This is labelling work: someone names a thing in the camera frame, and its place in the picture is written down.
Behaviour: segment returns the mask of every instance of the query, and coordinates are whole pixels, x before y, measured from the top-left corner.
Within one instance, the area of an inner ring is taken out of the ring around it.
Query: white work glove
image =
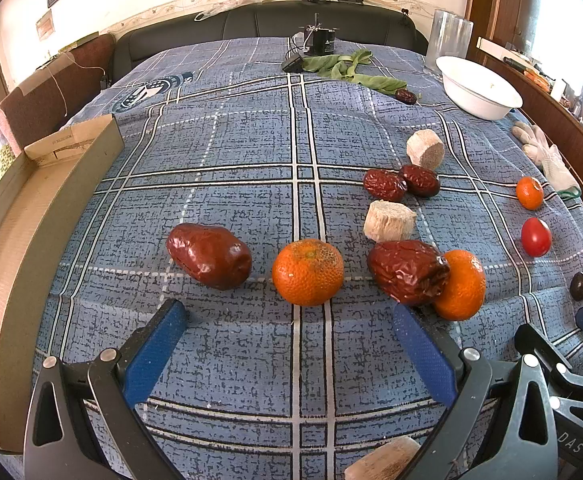
[[[549,147],[545,133],[537,126],[517,121],[511,129],[513,136],[523,143],[523,152],[542,168],[546,179],[562,199],[577,198],[580,186],[563,162],[558,147]]]

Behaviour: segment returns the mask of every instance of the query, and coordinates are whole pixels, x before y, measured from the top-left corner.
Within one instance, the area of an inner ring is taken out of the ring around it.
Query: plastic bag
[[[236,7],[242,7],[249,4],[259,4],[262,0],[225,0],[224,2],[218,2],[213,4],[209,9],[199,12],[194,18],[195,22],[202,22],[205,18],[219,14],[220,12],[225,12],[226,10],[235,9]]]

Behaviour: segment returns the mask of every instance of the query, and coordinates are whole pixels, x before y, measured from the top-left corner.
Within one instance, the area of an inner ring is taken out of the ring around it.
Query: yellow patterned cloth
[[[11,166],[12,162],[16,160],[14,152],[9,144],[5,144],[0,149],[0,179]]]

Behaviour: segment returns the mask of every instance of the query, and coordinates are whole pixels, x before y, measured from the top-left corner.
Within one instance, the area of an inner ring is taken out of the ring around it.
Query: blue checkered cloth
[[[422,94],[407,106],[347,82],[284,74],[289,47],[254,38],[166,50],[73,119],[114,113],[125,147],[59,266],[34,378],[46,355],[91,360],[119,347],[164,298],[183,301],[189,329],[136,409],[185,478],[340,479],[385,439],[430,433],[443,407],[396,341],[394,302],[367,269],[372,198],[361,185],[368,168],[408,164],[406,141],[423,128],[443,139],[446,156],[441,192],[403,200],[417,213],[414,237],[477,254],[487,275],[475,317],[432,320],[461,346],[503,360],[517,358],[513,334],[531,322],[583,373],[574,322],[582,304],[567,290],[583,271],[583,204],[563,202],[521,151],[510,134],[520,116],[494,123],[462,112],[413,52],[370,45],[373,65],[357,69],[405,79]],[[349,54],[360,45],[335,47]],[[545,203],[533,214],[515,196],[523,175],[543,183]],[[554,240],[535,260],[519,240],[532,215]],[[187,276],[165,245],[180,222],[219,224],[246,242],[247,282],[221,292]],[[310,237],[335,245],[345,261],[345,283],[323,308],[286,303],[271,280],[278,252]],[[95,406],[90,412],[113,468],[125,472]]]

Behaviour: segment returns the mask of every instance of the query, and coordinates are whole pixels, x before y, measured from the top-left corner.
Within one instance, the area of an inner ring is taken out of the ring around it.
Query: printed logo on bedsheet
[[[184,74],[168,75],[161,79],[148,81],[144,85],[135,88],[129,94],[119,99],[116,104],[114,104],[112,111],[116,113],[126,112],[132,108],[136,108],[137,105],[156,94],[164,94],[168,90],[177,88],[186,83],[191,83],[193,79],[194,75],[191,72],[185,72]]]

